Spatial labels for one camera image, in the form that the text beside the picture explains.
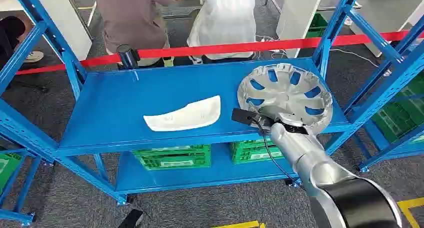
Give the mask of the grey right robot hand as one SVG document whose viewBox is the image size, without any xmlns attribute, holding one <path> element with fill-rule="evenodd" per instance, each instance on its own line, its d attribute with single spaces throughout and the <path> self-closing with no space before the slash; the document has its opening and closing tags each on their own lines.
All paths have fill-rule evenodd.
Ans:
<svg viewBox="0 0 424 228">
<path fill-rule="evenodd" d="M 251 126 L 258 128 L 260 131 L 263 131 L 264 133 L 271 133 L 272 127 L 275 126 L 275 124 L 279 124 L 281 127 L 283 127 L 284 131 L 292 134 L 302 134 L 302 135 L 308 135 L 307 129 L 303 125 L 292 125 L 289 123 L 286 123 L 282 121 L 281 119 L 272 119 L 266 116 L 260 116 L 258 118 L 252 118 L 251 120 Z"/>
</svg>

